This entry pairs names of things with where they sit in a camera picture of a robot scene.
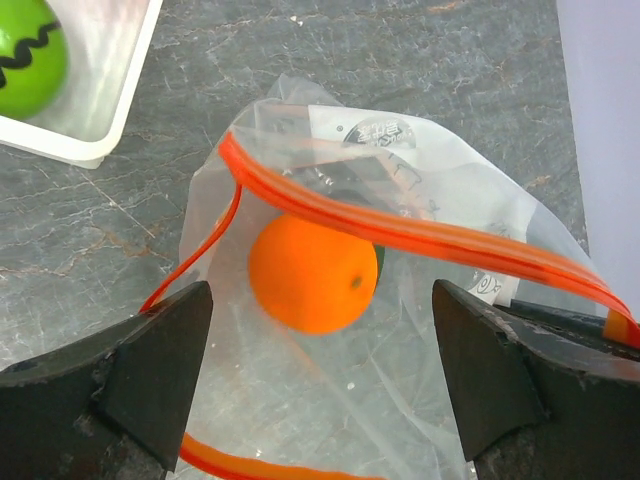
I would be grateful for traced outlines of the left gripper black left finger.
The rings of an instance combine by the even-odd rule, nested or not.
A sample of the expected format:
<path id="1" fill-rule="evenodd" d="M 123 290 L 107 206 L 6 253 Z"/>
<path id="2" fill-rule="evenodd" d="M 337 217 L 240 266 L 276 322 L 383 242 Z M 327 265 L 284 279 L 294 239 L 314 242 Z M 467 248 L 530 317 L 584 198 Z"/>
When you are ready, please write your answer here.
<path id="1" fill-rule="evenodd" d="M 4 479 L 174 471 L 213 300 L 195 282 L 150 310 L 1 372 Z"/>

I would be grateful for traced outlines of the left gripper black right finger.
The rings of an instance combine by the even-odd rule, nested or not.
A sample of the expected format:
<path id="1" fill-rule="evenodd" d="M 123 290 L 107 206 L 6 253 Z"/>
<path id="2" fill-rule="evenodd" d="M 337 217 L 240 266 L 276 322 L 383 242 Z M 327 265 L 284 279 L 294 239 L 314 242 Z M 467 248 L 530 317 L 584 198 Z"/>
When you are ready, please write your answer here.
<path id="1" fill-rule="evenodd" d="M 495 307 L 447 280 L 437 343 L 464 457 L 481 479 L 635 479 L 639 351 L 602 318 L 516 301 Z"/>

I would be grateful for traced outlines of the clear zip top bag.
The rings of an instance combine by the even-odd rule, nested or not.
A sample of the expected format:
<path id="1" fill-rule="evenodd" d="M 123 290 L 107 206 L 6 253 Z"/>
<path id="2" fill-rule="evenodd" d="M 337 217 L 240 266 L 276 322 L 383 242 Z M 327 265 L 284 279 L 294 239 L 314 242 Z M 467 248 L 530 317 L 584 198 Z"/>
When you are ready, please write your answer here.
<path id="1" fill-rule="evenodd" d="M 353 324 L 309 335 L 267 314 L 249 283 L 258 235 L 290 214 L 386 249 Z M 639 320 L 560 220 L 437 123 L 347 108 L 281 76 L 194 173 L 165 288 L 213 298 L 182 448 L 224 479 L 466 479 L 432 290 L 447 280 L 495 307 L 516 301 L 603 319 L 639 351 Z"/>

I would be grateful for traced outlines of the dark green avocado toy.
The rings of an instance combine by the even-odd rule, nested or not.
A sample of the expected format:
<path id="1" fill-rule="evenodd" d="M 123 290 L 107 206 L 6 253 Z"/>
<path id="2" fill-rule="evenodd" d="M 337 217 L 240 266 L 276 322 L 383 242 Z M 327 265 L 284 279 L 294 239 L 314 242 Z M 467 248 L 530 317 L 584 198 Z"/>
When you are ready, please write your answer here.
<path id="1" fill-rule="evenodd" d="M 377 260 L 377 279 L 376 279 L 376 282 L 379 282 L 381 274 L 382 274 L 383 266 L 384 266 L 386 249 L 381 245 L 375 245 L 374 246 L 374 250 L 375 250 L 376 260 Z"/>

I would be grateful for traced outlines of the orange fruit toy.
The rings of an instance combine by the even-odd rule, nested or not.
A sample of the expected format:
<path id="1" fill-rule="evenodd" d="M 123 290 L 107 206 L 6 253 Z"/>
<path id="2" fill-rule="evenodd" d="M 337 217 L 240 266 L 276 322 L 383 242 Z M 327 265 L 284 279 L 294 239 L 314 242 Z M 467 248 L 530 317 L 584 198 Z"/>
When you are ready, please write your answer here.
<path id="1" fill-rule="evenodd" d="M 263 310 L 309 335 L 341 330 L 369 307 L 378 280 L 373 244 L 283 214 L 258 235 L 248 257 L 249 283 Z"/>

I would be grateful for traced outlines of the green watermelon toy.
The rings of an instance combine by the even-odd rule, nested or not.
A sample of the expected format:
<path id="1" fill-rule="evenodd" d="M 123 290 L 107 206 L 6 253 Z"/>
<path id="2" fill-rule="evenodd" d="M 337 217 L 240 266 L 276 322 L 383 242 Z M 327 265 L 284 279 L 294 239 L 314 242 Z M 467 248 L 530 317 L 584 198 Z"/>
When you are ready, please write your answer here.
<path id="1" fill-rule="evenodd" d="M 24 120 L 59 95 L 69 70 L 61 22 L 46 1 L 1 3 L 1 115 Z"/>

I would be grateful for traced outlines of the white plastic basket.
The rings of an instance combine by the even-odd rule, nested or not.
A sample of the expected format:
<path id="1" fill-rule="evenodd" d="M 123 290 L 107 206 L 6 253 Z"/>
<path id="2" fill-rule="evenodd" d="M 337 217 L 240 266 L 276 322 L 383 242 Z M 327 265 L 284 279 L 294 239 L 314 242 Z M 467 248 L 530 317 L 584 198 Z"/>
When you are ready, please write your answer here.
<path id="1" fill-rule="evenodd" d="M 52 1 L 68 41 L 61 94 L 31 119 L 1 119 L 1 144 L 96 169 L 121 139 L 160 1 Z"/>

